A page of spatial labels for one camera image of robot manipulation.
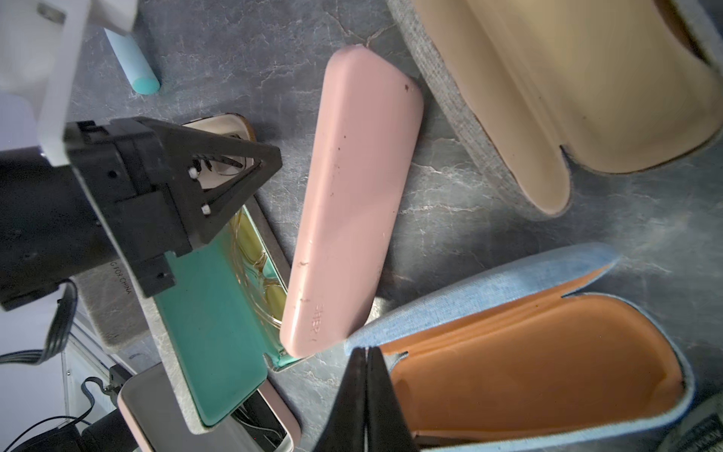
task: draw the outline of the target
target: eyeglasses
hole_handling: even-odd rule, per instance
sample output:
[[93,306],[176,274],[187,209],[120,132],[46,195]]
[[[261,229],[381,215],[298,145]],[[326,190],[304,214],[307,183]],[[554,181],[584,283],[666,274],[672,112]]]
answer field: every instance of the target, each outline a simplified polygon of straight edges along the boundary
[[247,289],[259,318],[281,328],[286,289],[275,275],[275,269],[269,262],[266,249],[245,206],[229,224],[234,239],[231,255],[236,279]]

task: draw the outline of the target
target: open eyeglass case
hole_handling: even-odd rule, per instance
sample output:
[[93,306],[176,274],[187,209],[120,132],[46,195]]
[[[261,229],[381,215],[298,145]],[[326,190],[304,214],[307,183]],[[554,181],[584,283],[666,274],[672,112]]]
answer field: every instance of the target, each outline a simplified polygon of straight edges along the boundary
[[460,143],[527,218],[567,209],[565,156],[631,173],[721,136],[723,40],[697,0],[387,3]]
[[[253,139],[237,115],[189,126]],[[274,312],[283,310],[290,269],[253,197],[207,246],[166,257],[176,285],[140,297],[140,304],[184,421],[201,435],[247,400],[269,369],[299,361],[286,353],[272,324]]]
[[419,445],[524,451],[659,427],[689,407],[690,364],[641,308],[581,290],[604,244],[526,257],[372,321],[345,343],[402,354],[390,377]]

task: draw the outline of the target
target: pink case lid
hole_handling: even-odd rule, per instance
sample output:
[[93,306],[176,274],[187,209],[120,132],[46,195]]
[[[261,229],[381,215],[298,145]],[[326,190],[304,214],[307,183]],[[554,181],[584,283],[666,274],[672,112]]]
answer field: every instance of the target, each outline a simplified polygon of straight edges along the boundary
[[423,110],[416,84],[365,47],[329,60],[281,323],[292,356],[341,342],[369,316]]

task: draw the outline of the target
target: gray marble countertop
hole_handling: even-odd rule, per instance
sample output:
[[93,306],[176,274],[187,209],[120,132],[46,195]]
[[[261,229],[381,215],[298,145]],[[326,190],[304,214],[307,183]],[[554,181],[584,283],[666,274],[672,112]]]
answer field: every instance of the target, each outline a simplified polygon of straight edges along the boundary
[[[723,23],[723,5],[706,6]],[[134,94],[102,30],[89,27],[69,119],[247,117],[282,152],[283,168],[257,199],[291,260],[331,54],[362,44],[419,79],[383,0],[142,0],[139,10],[134,36],[161,91]],[[572,165],[571,209],[532,223],[496,198],[419,84],[426,114],[375,311],[523,256],[605,242],[625,258],[593,289],[660,321],[693,364],[697,401],[723,389],[723,146],[625,176]],[[337,346],[272,376],[301,424],[300,451],[313,449],[345,366]],[[664,432],[548,450],[652,451]]]

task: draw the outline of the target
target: black cable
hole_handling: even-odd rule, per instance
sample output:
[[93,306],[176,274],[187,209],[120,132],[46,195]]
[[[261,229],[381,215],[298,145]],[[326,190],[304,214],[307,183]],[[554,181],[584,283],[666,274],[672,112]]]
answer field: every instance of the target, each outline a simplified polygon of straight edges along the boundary
[[84,420],[90,414],[90,412],[93,410],[93,407],[95,406],[95,397],[93,397],[93,395],[90,393],[90,390],[88,390],[88,388],[85,386],[85,384],[89,381],[98,385],[98,387],[100,388],[100,391],[102,393],[106,394],[107,396],[111,395],[112,391],[106,391],[106,389],[103,387],[103,381],[100,378],[88,377],[85,380],[83,380],[83,383],[80,383],[80,390],[83,391],[83,393],[87,397],[88,401],[90,402],[90,408],[85,413],[81,414],[80,417],[78,417],[75,421],[71,422],[70,423],[71,425],[77,424],[78,422],[81,422],[82,420]]
[[219,163],[224,163],[229,166],[235,166],[239,169],[244,169],[246,165],[242,162],[235,161],[232,158],[226,157],[225,155],[215,155],[215,154],[194,154],[191,156],[192,158],[199,158],[206,162],[206,167],[213,171],[213,167],[211,166],[211,163],[209,161],[215,161]]
[[23,433],[20,433],[20,436],[18,436],[17,438],[15,438],[15,439],[13,440],[13,442],[10,443],[10,445],[7,446],[3,452],[9,451],[13,444],[17,443],[17,441],[18,441],[20,438],[22,438],[23,436],[25,436],[25,433],[31,431],[32,429],[34,429],[34,428],[37,427],[38,425],[42,424],[43,422],[51,421],[51,420],[53,420],[53,419],[73,419],[73,422],[70,422],[69,425],[75,425],[75,424],[77,424],[78,422],[82,422],[82,423],[84,423],[84,424],[86,424],[86,425],[90,425],[90,422],[86,421],[85,418],[90,414],[90,412],[93,410],[93,407],[95,406],[95,397],[93,397],[93,395],[90,393],[90,390],[89,390],[89,389],[87,388],[87,386],[85,385],[85,384],[86,384],[87,382],[89,382],[89,381],[95,383],[96,385],[98,385],[98,387],[100,388],[100,391],[101,391],[102,393],[106,394],[107,396],[109,396],[109,395],[111,394],[111,392],[113,392],[113,391],[106,391],[106,389],[103,387],[103,381],[102,381],[100,378],[98,378],[98,377],[88,377],[88,378],[86,378],[85,380],[83,380],[83,383],[80,383],[80,390],[83,392],[83,394],[85,394],[85,396],[87,397],[88,401],[90,402],[90,408],[89,408],[85,413],[81,414],[80,417],[75,417],[75,416],[53,416],[53,417],[49,417],[48,419],[43,419],[42,421],[38,422],[37,424],[34,424],[32,427],[30,427],[29,429],[27,429],[27,430],[24,431]]
[[233,413],[231,413],[231,418],[232,418],[234,421],[238,422],[239,424],[245,425],[246,427],[249,427],[249,428],[252,428],[252,429],[255,429],[255,430],[261,430],[262,432],[271,432],[271,433],[273,433],[274,435],[276,435],[276,437],[277,437],[279,440],[283,440],[283,436],[281,436],[281,434],[280,434],[279,432],[277,432],[276,430],[274,430],[273,428],[260,427],[260,426],[258,426],[258,425],[253,425],[253,424],[251,424],[251,423],[249,423],[249,422],[246,422],[246,421],[244,421],[243,419],[241,419],[241,417],[239,416],[239,413],[238,413],[238,412],[233,412]]
[[54,357],[68,344],[70,328],[78,305],[78,293],[73,281],[64,281],[63,297],[58,300],[58,309],[48,329],[46,345],[42,350],[23,350],[0,355],[0,364],[38,365]]
[[86,420],[83,420],[83,419],[80,419],[80,418],[77,418],[77,417],[75,417],[75,416],[53,416],[53,417],[49,417],[48,419],[43,419],[43,420],[40,421],[40,422],[36,422],[36,423],[33,424],[31,427],[29,427],[26,431],[24,431],[23,433],[20,433],[20,434],[17,436],[17,438],[15,438],[15,439],[12,441],[12,443],[10,443],[10,445],[7,446],[7,447],[5,448],[5,450],[2,451],[2,452],[7,452],[7,451],[9,451],[13,444],[17,443],[17,441],[18,441],[20,438],[22,438],[23,436],[25,436],[25,433],[28,433],[29,431],[31,431],[32,429],[34,429],[34,428],[37,427],[38,425],[43,424],[44,422],[52,421],[52,420],[54,420],[54,419],[74,419],[73,422],[83,422],[83,423],[85,423],[85,424],[87,424],[87,425],[90,425],[90,422],[88,422],[88,421],[86,421]]

